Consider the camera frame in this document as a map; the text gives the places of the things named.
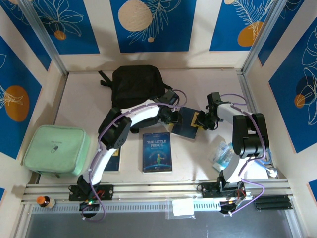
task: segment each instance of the backpack strap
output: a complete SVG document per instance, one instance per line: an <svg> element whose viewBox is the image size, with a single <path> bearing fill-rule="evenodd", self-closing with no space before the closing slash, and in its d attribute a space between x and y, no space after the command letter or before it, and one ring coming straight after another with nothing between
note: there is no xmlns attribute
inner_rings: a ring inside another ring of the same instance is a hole
<svg viewBox="0 0 317 238"><path fill-rule="evenodd" d="M98 73L99 73L100 76L104 79L104 81L103 81L103 80L100 80L100 84L101 84L102 86L112 88L112 81L108 78L108 76L105 75L105 73L102 72L101 70L98 71Z"/></svg>
<svg viewBox="0 0 317 238"><path fill-rule="evenodd" d="M168 90L173 90L173 88L165 83L163 83L164 88L168 89Z"/></svg>

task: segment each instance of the book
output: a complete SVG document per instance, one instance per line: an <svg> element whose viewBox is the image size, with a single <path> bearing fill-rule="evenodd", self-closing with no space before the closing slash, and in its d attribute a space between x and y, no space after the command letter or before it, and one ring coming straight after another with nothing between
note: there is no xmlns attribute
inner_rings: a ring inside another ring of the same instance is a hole
<svg viewBox="0 0 317 238"><path fill-rule="evenodd" d="M113 155L109 159L109 162L108 162L107 166L104 169L105 172L116 172L116 171L119 171L120 152L121 152L121 148L117 149L113 153Z"/></svg>
<svg viewBox="0 0 317 238"><path fill-rule="evenodd" d="M143 134L143 172L171 172L170 134Z"/></svg>
<svg viewBox="0 0 317 238"><path fill-rule="evenodd" d="M195 139L199 127L198 125L195 125L195 121L197 119L199 111L191 108L182 107L179 110L179 113L183 117L183 122L182 124L174 125L172 133L187 138Z"/></svg>

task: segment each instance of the mint green pouch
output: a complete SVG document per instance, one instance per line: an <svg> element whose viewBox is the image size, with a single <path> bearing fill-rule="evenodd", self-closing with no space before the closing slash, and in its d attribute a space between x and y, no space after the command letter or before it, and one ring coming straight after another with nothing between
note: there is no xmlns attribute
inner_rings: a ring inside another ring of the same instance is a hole
<svg viewBox="0 0 317 238"><path fill-rule="evenodd" d="M31 140L23 165L44 175L77 176L84 167L89 146L90 138L83 129L42 125Z"/></svg>

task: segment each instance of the small bottle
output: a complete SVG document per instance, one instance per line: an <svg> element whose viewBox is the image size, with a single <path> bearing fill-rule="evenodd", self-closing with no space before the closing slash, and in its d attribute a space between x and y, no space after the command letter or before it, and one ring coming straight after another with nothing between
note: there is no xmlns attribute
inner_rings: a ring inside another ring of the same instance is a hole
<svg viewBox="0 0 317 238"><path fill-rule="evenodd" d="M40 207L53 208L55 206L55 200L47 196L38 197L36 203L39 204Z"/></svg>

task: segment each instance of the black backpack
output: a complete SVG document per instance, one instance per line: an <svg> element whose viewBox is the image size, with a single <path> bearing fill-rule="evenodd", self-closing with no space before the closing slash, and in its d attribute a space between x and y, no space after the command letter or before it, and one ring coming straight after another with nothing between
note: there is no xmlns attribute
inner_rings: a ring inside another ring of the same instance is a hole
<svg viewBox="0 0 317 238"><path fill-rule="evenodd" d="M100 84L112 89L112 107L130 108L152 97L161 97L165 89L158 68L152 65L121 66L112 74L112 81L102 72Z"/></svg>

